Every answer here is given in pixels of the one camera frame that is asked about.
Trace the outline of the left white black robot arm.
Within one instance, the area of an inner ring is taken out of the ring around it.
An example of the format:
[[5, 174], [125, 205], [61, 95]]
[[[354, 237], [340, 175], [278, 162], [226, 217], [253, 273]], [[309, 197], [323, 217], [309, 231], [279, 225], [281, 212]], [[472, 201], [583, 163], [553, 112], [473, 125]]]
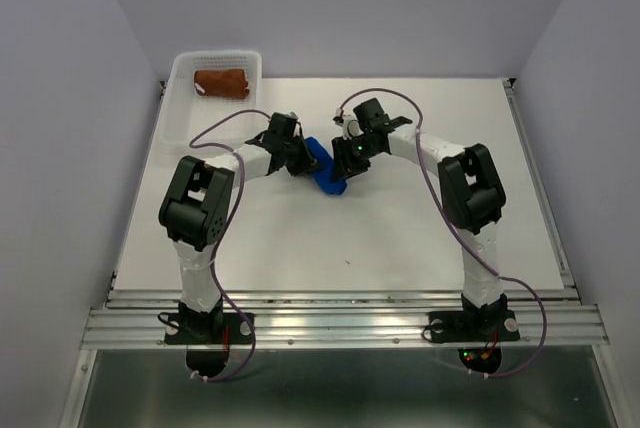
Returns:
[[300, 176], [320, 168], [295, 114], [275, 113], [267, 120], [266, 129], [237, 148], [207, 141], [213, 131], [209, 127], [191, 140], [189, 148], [222, 153], [209, 160], [187, 155], [176, 165], [158, 215], [176, 251], [181, 277], [177, 311], [158, 315], [169, 345], [223, 339], [226, 294], [215, 274], [215, 258], [245, 184], [281, 169]]

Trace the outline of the brown microfiber towel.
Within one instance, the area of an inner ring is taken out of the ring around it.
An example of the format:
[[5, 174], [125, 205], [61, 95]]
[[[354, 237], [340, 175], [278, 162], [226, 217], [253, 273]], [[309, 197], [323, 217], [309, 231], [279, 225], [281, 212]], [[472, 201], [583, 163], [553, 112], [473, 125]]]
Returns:
[[250, 94], [248, 79], [242, 69], [198, 70], [193, 82], [196, 93], [203, 97], [244, 100]]

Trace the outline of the blue microfiber towel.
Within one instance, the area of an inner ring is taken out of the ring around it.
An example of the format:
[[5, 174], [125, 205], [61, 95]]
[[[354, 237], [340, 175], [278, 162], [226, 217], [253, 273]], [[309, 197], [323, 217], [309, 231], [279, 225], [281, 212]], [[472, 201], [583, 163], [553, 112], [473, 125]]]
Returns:
[[341, 196], [347, 188], [345, 180], [332, 180], [334, 160], [326, 148], [314, 137], [305, 139], [311, 155], [319, 163], [320, 168], [311, 173], [311, 177], [319, 189], [326, 195]]

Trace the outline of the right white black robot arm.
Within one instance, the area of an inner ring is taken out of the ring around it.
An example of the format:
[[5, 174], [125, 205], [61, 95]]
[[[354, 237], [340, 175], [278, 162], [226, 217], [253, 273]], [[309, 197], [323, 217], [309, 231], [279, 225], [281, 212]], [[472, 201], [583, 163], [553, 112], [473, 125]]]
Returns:
[[420, 121], [390, 117], [369, 99], [333, 118], [342, 130], [332, 141], [332, 178], [366, 172], [379, 154], [418, 165], [436, 208], [461, 246], [463, 290], [458, 310], [428, 314], [424, 336], [433, 343], [513, 341], [519, 333], [497, 264], [497, 223], [506, 193], [489, 149], [463, 146], [425, 133]]

